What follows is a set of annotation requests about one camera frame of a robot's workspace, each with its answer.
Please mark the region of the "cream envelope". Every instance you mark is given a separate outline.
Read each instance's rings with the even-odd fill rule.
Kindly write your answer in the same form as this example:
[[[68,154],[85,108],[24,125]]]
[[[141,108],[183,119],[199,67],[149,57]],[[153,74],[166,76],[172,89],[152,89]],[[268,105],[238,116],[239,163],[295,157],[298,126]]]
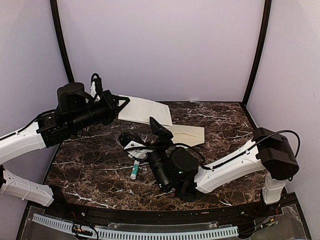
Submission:
[[[194,147],[205,143],[204,127],[173,124],[166,128],[173,134],[174,144],[182,143]]]

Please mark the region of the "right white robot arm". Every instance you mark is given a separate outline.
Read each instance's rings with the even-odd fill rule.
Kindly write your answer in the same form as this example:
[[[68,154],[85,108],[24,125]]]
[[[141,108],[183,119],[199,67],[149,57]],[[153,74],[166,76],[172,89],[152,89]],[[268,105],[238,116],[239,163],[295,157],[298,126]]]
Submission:
[[[238,150],[205,165],[181,144],[174,144],[173,134],[153,117],[149,123],[152,133],[158,137],[147,153],[155,180],[163,192],[174,190],[177,198],[187,202],[194,202],[245,175],[266,170],[262,201],[255,205],[255,213],[266,217],[280,200],[288,180],[299,171],[297,155],[282,130],[256,128],[253,139]]]

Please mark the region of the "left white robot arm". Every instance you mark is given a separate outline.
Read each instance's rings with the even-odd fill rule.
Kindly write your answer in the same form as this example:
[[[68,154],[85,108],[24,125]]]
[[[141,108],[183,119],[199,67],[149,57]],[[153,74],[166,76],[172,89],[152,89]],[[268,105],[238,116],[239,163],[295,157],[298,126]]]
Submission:
[[[80,82],[68,83],[57,90],[57,108],[36,116],[30,123],[0,139],[0,163],[26,153],[50,148],[76,136],[87,127],[108,125],[130,102],[128,97],[111,94],[101,86],[85,92]],[[48,185],[32,182],[0,168],[0,192],[32,201],[51,210],[60,218],[67,218],[70,206],[62,199],[61,191]]]

